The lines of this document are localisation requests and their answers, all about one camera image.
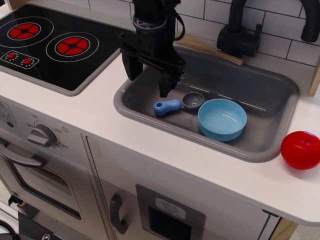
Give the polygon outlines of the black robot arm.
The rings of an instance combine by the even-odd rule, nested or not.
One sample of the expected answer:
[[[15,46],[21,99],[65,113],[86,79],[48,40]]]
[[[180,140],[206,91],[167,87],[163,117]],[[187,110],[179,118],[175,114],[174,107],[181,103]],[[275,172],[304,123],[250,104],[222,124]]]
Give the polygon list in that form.
[[[184,37],[176,36],[176,21],[183,22],[175,7],[179,0],[135,0],[132,23],[135,32],[121,32],[120,51],[128,78],[134,81],[147,65],[160,71],[160,97],[165,98],[184,77],[186,62],[173,44]]]

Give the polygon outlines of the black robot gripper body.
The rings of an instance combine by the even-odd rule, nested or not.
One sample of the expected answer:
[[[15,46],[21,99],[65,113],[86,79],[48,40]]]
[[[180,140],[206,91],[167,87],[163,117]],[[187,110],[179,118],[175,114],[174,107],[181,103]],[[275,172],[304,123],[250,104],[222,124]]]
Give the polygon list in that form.
[[[173,48],[175,24],[168,23],[161,28],[136,28],[136,32],[121,32],[121,53],[138,57],[139,61],[159,71],[181,74],[186,62]]]

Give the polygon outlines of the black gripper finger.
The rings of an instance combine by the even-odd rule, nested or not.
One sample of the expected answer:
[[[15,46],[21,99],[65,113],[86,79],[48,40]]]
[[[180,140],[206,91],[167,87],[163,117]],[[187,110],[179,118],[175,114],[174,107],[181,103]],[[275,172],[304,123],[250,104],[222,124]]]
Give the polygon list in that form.
[[[185,73],[179,73],[178,75],[164,71],[161,74],[159,81],[160,97],[166,98],[171,90],[176,88],[177,83],[180,83],[185,78]]]
[[[122,53],[122,62],[128,78],[134,81],[143,72],[143,63],[136,56]]]

